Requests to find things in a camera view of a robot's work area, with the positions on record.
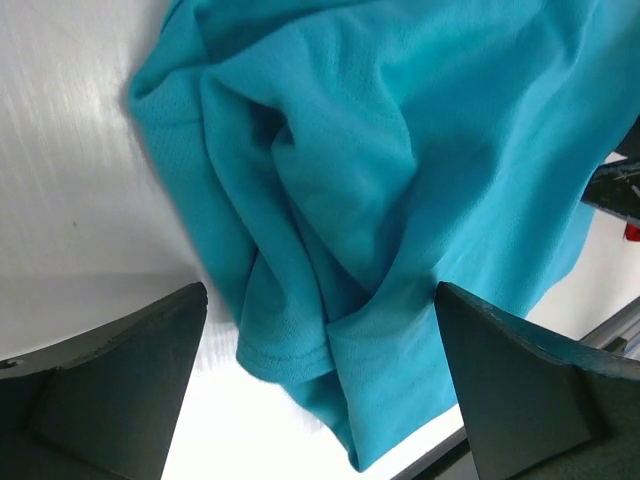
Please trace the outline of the teal t-shirt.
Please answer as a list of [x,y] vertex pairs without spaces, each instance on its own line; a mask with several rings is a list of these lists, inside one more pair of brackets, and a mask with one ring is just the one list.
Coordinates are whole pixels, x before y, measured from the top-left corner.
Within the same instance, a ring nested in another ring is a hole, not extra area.
[[357,471],[456,402],[433,308],[575,265],[639,114],[635,1],[174,1],[128,91],[239,330]]

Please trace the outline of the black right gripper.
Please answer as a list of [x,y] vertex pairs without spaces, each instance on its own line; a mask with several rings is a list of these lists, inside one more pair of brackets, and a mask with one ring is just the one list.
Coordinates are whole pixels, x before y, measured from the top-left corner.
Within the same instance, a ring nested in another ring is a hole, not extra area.
[[593,173],[581,201],[631,225],[639,224],[639,119],[615,153],[624,159],[606,163]]

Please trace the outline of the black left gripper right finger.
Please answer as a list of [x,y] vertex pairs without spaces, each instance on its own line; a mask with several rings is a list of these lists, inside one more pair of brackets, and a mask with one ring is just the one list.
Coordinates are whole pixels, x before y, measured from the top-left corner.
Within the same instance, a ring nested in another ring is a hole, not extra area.
[[638,361],[452,283],[434,306],[479,478],[638,478]]

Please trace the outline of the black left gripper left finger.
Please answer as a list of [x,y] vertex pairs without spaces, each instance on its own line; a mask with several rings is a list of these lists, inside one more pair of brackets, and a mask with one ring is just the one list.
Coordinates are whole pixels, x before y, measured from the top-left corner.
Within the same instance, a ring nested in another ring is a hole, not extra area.
[[1,362],[4,479],[159,479],[207,316],[192,283]]

